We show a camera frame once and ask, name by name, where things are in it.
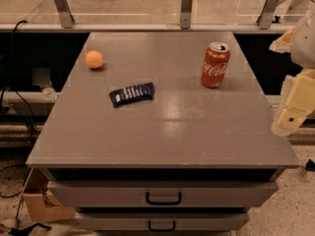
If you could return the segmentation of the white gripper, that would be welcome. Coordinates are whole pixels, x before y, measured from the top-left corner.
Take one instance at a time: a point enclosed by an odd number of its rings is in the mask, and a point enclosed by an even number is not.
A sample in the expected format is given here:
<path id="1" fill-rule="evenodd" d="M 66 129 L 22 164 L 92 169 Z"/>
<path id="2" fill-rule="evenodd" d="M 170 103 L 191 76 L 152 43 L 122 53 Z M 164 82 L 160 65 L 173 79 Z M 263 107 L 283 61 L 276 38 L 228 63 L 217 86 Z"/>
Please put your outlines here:
<path id="1" fill-rule="evenodd" d="M 292 62 L 305 68 L 295 77 L 285 77 L 281 102 L 271 126 L 275 135 L 287 137 L 294 133 L 315 110 L 314 0 L 309 2 L 305 15 L 299 19 L 295 28 L 287 30 L 274 40 L 269 49 L 278 53 L 290 52 Z"/>

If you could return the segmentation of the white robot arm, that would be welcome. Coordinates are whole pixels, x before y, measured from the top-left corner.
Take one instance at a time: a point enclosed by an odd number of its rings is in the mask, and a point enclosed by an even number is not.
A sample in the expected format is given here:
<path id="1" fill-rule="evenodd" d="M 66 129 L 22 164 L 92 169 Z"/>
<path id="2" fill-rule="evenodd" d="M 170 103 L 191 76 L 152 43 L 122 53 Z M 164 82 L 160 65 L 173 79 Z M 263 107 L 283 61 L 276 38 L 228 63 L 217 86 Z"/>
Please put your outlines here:
<path id="1" fill-rule="evenodd" d="M 271 126 L 281 137 L 294 133 L 315 110 L 315 0 L 292 0 L 287 10 L 300 3 L 307 5 L 305 14 L 270 45 L 272 51 L 288 52 L 291 61 L 302 68 L 295 77 L 286 76 L 283 81 L 281 102 Z"/>

